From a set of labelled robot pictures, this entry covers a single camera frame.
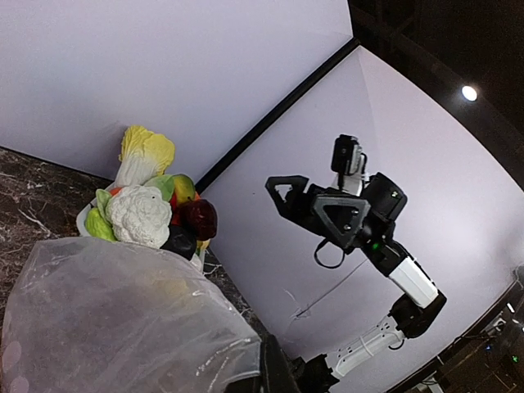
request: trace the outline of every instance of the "white arm segment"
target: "white arm segment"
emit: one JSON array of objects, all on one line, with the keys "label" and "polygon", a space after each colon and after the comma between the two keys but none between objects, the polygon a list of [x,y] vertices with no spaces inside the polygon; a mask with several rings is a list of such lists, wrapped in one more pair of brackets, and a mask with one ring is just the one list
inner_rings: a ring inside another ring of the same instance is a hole
[{"label": "white arm segment", "polygon": [[405,336],[396,330],[395,326],[396,322],[392,317],[385,317],[363,336],[327,354],[326,364],[333,370],[332,375],[342,379],[353,368],[387,349],[388,346],[399,345]]},{"label": "white arm segment", "polygon": [[409,257],[403,260],[388,278],[422,309],[428,307],[439,294],[435,284]]}]

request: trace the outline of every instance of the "ceiling light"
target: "ceiling light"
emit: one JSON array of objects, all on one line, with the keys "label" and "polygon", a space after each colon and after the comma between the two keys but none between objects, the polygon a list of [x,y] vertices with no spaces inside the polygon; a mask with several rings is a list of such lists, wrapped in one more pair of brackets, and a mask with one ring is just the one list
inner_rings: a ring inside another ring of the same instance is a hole
[{"label": "ceiling light", "polygon": [[468,101],[476,101],[477,100],[477,91],[474,88],[472,88],[471,86],[464,86],[462,88],[462,95]]}]

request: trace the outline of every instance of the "black trim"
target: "black trim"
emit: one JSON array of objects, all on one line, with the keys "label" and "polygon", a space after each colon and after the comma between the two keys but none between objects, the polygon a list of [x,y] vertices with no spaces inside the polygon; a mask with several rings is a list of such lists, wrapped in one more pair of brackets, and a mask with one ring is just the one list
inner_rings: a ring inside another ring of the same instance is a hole
[{"label": "black trim", "polygon": [[320,79],[348,57],[357,47],[359,41],[352,38],[336,51],[317,70],[299,84],[291,93],[281,100],[258,124],[238,141],[196,184],[199,193],[204,192],[256,139],[259,138],[280,116],[306,94]]},{"label": "black trim", "polygon": [[[518,301],[524,295],[519,283],[514,283],[500,298],[497,302],[480,318],[478,319],[464,334],[463,336],[477,336],[482,332],[486,325],[494,320],[496,316],[506,307],[508,302],[518,303]],[[399,384],[393,386],[386,393],[404,393],[409,389],[412,389],[418,383],[429,378],[433,373],[437,372],[442,363],[449,361],[453,358],[461,349],[463,349],[468,342],[467,338],[461,338],[455,343],[452,343],[447,348],[442,350],[435,358],[424,364],[417,372],[404,379]]]}]

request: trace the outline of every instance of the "cauliflower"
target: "cauliflower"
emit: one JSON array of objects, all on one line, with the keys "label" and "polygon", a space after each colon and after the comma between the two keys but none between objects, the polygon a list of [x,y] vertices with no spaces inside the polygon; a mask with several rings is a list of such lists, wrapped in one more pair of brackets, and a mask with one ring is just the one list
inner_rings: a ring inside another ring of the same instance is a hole
[{"label": "cauliflower", "polygon": [[169,237],[171,206],[156,187],[124,187],[107,203],[106,217],[122,242],[160,248]]}]

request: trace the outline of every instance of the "green vegetable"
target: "green vegetable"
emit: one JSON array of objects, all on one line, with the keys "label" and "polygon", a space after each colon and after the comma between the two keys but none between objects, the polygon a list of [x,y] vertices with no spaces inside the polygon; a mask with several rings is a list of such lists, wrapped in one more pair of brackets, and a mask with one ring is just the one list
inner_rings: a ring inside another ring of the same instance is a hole
[{"label": "green vegetable", "polygon": [[156,187],[162,192],[162,199],[166,202],[171,200],[174,192],[174,181],[172,174],[162,174],[146,181],[144,186]]},{"label": "green vegetable", "polygon": [[100,216],[106,223],[109,223],[106,217],[106,207],[110,199],[111,194],[108,191],[97,189],[97,208],[100,210]]},{"label": "green vegetable", "polygon": [[85,228],[93,237],[99,237],[110,242],[117,242],[111,226],[102,218],[100,210],[93,207],[85,220]]}]

